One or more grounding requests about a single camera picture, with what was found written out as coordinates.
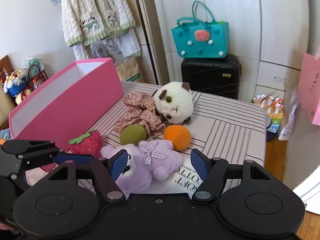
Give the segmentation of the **blue tissue pack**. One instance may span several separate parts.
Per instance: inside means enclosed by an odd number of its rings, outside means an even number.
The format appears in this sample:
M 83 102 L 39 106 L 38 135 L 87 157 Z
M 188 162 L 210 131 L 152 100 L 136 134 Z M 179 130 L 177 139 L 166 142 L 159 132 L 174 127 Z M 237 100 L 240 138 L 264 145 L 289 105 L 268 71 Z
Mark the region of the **blue tissue pack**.
M 136 190 L 140 194 L 193 193 L 202 179 L 190 162 L 190 155 L 173 152 L 163 160 L 151 158 L 152 177 L 147 189 Z

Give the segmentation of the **purple plush toy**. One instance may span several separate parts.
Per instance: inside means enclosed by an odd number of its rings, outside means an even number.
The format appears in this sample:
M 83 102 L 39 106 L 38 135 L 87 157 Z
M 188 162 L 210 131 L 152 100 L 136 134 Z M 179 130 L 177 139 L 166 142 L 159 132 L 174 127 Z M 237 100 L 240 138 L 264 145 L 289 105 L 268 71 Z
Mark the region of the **purple plush toy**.
M 120 150 L 128 153 L 127 165 L 116 180 L 123 194 L 145 191 L 152 180 L 165 180 L 183 164 L 180 153 L 174 150 L 170 140 L 140 141 L 136 146 L 127 144 L 114 147 L 107 145 L 100 151 L 104 158 L 110 159 Z

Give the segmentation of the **red strawberry plush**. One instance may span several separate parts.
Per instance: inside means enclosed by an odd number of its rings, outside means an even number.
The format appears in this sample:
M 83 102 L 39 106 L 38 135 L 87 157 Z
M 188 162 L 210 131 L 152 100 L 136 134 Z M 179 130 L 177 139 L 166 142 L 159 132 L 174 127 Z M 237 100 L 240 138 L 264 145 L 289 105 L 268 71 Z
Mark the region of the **red strawberry plush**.
M 69 141 L 70 151 L 74 154 L 89 154 L 98 159 L 103 146 L 103 139 L 99 131 L 89 130 L 81 136 Z

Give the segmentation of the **orange plush ball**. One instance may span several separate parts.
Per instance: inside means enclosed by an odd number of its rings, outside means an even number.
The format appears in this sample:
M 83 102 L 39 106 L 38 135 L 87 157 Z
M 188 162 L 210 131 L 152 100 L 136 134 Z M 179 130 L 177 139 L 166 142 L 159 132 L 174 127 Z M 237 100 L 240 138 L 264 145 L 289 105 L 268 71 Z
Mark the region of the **orange plush ball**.
M 191 143 L 191 133 L 181 125 L 171 125 L 164 130 L 164 139 L 170 140 L 174 146 L 174 150 L 186 150 Z

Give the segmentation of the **green plush ball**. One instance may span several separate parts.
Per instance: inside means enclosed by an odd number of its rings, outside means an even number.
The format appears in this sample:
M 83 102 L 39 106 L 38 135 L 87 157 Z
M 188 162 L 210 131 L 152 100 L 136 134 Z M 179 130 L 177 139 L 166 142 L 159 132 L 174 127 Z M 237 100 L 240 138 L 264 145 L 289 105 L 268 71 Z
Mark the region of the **green plush ball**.
M 120 134 L 120 144 L 127 145 L 133 144 L 138 145 L 140 141 L 146 140 L 146 130 L 143 126 L 138 124 L 127 126 L 123 129 Z

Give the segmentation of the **pink storage box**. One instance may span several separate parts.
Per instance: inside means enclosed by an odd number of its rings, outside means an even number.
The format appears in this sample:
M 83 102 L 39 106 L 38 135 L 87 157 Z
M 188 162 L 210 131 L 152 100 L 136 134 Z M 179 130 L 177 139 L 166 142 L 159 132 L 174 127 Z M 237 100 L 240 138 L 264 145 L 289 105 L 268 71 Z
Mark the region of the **pink storage box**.
M 9 114 L 13 139 L 50 140 L 69 150 L 124 95 L 111 58 L 75 61 L 31 92 Z

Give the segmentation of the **blue flower bouquet box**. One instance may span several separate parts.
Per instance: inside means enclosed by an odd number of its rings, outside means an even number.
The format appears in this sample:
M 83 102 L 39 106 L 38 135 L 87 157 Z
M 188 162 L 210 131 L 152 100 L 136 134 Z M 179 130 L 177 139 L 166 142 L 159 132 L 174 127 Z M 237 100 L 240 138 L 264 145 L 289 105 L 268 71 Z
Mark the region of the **blue flower bouquet box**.
M 27 86 L 27 76 L 26 69 L 15 70 L 10 75 L 7 74 L 3 83 L 3 91 L 13 98 L 16 97 Z

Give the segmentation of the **plastic water bottle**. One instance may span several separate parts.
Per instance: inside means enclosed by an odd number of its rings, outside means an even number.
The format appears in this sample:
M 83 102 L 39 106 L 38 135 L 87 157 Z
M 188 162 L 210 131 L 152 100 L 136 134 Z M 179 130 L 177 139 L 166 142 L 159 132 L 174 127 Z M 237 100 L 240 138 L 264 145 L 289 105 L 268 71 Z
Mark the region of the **plastic water bottle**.
M 37 81 L 36 79 L 33 79 L 33 86 L 34 86 L 34 89 L 39 88 L 39 86 L 40 86 L 39 81 Z

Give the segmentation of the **white brown plush cat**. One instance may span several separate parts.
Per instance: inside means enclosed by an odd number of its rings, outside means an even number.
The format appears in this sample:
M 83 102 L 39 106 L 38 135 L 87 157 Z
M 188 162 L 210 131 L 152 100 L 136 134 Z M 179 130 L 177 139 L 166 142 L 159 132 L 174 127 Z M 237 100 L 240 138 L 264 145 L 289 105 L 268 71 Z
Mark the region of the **white brown plush cat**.
M 157 112 L 170 124 L 188 124 L 194 110 L 190 85 L 172 81 L 156 90 L 153 100 Z

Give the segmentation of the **red patterned handbag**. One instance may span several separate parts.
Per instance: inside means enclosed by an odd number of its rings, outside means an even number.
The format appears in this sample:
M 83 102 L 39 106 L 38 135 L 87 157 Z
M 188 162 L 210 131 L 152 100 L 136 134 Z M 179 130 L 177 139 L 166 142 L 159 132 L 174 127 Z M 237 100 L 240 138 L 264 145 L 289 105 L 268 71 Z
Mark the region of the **red patterned handbag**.
M 44 70 L 40 70 L 39 66 L 32 64 L 28 69 L 28 88 L 34 90 L 34 81 L 43 84 L 48 80 L 48 76 Z

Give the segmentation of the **colourful drink bottle pack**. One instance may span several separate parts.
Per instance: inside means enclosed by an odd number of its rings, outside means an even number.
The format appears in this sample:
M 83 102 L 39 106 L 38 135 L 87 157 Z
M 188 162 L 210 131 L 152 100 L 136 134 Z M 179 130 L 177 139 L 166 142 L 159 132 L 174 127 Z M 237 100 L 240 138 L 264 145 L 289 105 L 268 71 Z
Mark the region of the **colourful drink bottle pack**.
M 278 134 L 283 118 L 283 99 L 271 94 L 257 94 L 251 103 L 266 113 L 266 141 L 274 140 Z

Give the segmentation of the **black suitcase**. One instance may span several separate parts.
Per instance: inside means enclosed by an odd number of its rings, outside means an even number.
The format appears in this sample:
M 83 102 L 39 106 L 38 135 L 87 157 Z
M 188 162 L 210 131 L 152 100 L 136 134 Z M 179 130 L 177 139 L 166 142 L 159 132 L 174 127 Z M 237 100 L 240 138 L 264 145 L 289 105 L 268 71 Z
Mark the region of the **black suitcase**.
M 223 59 L 184 59 L 181 63 L 182 81 L 191 90 L 237 99 L 242 66 L 234 55 Z

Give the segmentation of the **brown paper bag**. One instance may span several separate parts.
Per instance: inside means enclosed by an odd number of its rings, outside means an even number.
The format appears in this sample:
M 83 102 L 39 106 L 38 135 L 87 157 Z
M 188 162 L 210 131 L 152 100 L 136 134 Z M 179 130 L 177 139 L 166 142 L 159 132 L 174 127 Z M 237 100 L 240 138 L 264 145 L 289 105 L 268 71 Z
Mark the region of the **brown paper bag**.
M 140 67 L 135 57 L 126 59 L 116 66 L 120 81 L 143 82 Z

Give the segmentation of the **white plastic bag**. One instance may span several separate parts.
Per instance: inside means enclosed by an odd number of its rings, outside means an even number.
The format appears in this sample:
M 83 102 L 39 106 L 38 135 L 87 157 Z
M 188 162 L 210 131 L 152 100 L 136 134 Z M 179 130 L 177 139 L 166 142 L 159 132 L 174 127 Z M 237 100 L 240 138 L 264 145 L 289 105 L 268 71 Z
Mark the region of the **white plastic bag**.
M 299 106 L 299 98 L 297 95 L 298 88 L 295 87 L 291 93 L 290 97 L 286 97 L 286 101 L 283 106 L 283 118 L 278 132 L 278 139 L 280 141 L 288 141 L 289 137 L 293 132 L 295 113 Z

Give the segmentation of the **pink paper bag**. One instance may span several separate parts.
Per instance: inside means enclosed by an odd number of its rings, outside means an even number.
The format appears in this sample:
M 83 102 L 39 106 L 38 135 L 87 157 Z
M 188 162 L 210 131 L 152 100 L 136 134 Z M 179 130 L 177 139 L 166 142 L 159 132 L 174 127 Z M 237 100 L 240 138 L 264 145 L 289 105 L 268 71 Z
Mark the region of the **pink paper bag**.
M 319 57 L 303 54 L 297 95 L 313 125 L 319 126 Z

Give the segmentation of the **teal felt tote bag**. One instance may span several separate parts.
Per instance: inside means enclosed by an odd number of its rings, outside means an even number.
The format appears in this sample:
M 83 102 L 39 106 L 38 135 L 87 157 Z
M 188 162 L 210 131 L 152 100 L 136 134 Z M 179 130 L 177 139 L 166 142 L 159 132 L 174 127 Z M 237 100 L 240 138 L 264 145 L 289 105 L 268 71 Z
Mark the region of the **teal felt tote bag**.
M 211 16 L 210 22 L 196 17 L 195 7 L 200 4 Z M 229 23 L 216 21 L 210 9 L 195 0 L 191 7 L 192 16 L 179 18 L 171 33 L 177 53 L 182 58 L 216 58 L 227 56 L 229 50 Z

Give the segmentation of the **white green fleece cardigan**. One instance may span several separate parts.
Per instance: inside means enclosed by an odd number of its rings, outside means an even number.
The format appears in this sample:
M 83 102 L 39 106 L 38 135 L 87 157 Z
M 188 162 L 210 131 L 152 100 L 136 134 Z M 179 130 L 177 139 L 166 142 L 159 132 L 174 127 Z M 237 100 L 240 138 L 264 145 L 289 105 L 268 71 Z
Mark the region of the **white green fleece cardigan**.
M 124 57 L 142 55 L 127 0 L 61 0 L 61 14 L 66 46 L 77 60 L 89 58 L 87 47 L 99 41 Z

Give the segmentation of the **grey three-door wardrobe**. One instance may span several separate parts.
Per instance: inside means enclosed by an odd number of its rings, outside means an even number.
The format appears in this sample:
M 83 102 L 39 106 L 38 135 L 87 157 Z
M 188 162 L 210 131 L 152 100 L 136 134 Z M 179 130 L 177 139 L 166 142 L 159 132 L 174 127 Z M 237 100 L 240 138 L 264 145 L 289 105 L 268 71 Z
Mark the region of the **grey three-door wardrobe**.
M 157 84 L 290 98 L 308 47 L 308 0 L 137 1 Z

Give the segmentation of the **black clothes rack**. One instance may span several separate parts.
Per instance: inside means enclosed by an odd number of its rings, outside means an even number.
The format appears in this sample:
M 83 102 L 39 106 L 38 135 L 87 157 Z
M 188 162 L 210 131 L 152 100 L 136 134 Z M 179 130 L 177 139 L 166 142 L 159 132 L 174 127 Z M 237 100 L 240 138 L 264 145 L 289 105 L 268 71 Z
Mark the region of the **black clothes rack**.
M 146 6 L 145 0 L 135 0 L 137 5 L 137 10 L 139 14 L 140 24 L 143 30 L 144 40 L 145 40 L 145 46 L 148 50 L 148 55 L 150 58 L 150 64 L 153 74 L 153 79 L 155 81 L 156 85 L 161 84 L 161 75 L 158 70 L 157 66 L 157 57 L 155 53 L 155 48 L 152 40 L 152 30 L 151 25 L 148 17 L 148 10 Z

